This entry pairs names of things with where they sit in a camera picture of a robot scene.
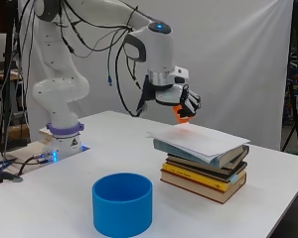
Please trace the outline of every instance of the white robotic arm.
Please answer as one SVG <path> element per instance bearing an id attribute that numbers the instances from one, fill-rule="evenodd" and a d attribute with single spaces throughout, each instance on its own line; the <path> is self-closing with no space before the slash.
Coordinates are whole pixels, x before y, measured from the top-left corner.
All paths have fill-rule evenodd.
<path id="1" fill-rule="evenodd" d="M 55 78 L 45 79 L 34 86 L 35 99 L 51 114 L 48 128 L 54 135 L 50 151 L 58 151 L 59 158 L 81 150 L 79 131 L 83 126 L 69 111 L 68 103 L 88 95 L 89 84 L 75 68 L 66 46 L 59 17 L 63 8 L 91 25 L 122 26 L 135 30 L 126 35 L 124 50 L 136 61 L 146 62 L 143 94 L 138 111 L 145 101 L 156 100 L 169 106 L 181 105 L 180 117 L 191 117 L 200 108 L 200 97 L 189 90 L 189 73 L 173 65 L 172 29 L 118 0 L 36 0 L 35 13 L 40 21 L 41 49 L 45 64 Z"/>

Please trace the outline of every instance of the white backdrop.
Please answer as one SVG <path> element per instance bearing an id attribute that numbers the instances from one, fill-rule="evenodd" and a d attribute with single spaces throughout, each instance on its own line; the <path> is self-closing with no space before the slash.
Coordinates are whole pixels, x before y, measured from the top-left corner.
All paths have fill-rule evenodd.
<path id="1" fill-rule="evenodd" d="M 279 149 L 292 1 L 126 2 L 138 5 L 141 11 L 172 26 L 175 64 L 190 71 L 190 86 L 202 96 L 202 108 L 192 120 L 193 123 L 242 136 L 255 145 Z M 78 29 L 90 45 L 103 35 L 103 31 L 83 24 L 79 24 Z M 30 88 L 36 81 L 49 75 L 49 69 L 40 58 L 37 37 L 35 33 Z M 78 54 L 88 53 L 74 34 L 68 38 Z M 24 53 L 24 71 L 28 61 L 29 40 Z M 109 40 L 104 41 L 100 47 L 108 44 Z M 115 85 L 109 87 L 107 83 L 106 53 L 95 53 L 88 59 L 74 61 L 90 82 L 89 96 L 71 105 L 74 112 L 79 117 L 104 110 L 124 112 Z M 135 109 L 140 92 L 127 73 L 124 58 L 121 59 L 120 71 L 123 95 L 128 105 Z M 137 72 L 138 78 L 142 79 L 144 67 L 137 68 Z M 49 115 L 36 104 L 31 94 L 30 90 L 28 108 L 31 136 L 37 139 L 38 130 L 48 122 Z M 176 123 L 172 108 L 155 103 L 149 104 L 144 117 Z"/>

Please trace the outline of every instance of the blue cylinder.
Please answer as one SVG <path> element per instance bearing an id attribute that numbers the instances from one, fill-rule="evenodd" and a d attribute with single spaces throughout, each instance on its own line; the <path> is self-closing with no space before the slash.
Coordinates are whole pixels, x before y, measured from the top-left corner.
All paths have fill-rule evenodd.
<path id="1" fill-rule="evenodd" d="M 152 222 L 152 183 L 137 174 L 115 174 L 92 187 L 93 224 L 109 237 L 136 236 Z"/>

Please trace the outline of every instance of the book spine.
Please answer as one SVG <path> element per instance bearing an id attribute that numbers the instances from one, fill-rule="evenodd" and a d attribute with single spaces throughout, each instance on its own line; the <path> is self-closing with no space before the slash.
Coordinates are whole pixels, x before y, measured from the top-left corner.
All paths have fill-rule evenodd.
<path id="1" fill-rule="evenodd" d="M 202 184 L 205 184 L 207 186 L 210 187 L 214 187 L 216 189 L 222 190 L 222 191 L 227 191 L 233 184 L 234 182 L 238 181 L 239 177 L 242 177 L 244 173 L 239 173 L 238 175 L 236 175 L 236 177 L 234 178 L 234 182 L 223 182 L 223 181 L 219 181 L 213 178 L 208 178 L 172 165 L 168 165 L 168 164 L 163 164 L 163 170 L 176 174 L 178 176 L 184 177 L 184 178 L 188 178 L 191 180 L 195 180 L 197 182 L 200 182 Z"/>

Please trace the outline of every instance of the sheet of paper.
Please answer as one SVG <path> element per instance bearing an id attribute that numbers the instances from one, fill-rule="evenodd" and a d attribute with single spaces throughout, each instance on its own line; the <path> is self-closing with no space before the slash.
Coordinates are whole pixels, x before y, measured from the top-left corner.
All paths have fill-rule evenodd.
<path id="1" fill-rule="evenodd" d="M 248 140 L 193 124 L 181 124 L 151 137 L 190 153 L 206 162 L 232 149 L 248 143 Z"/>

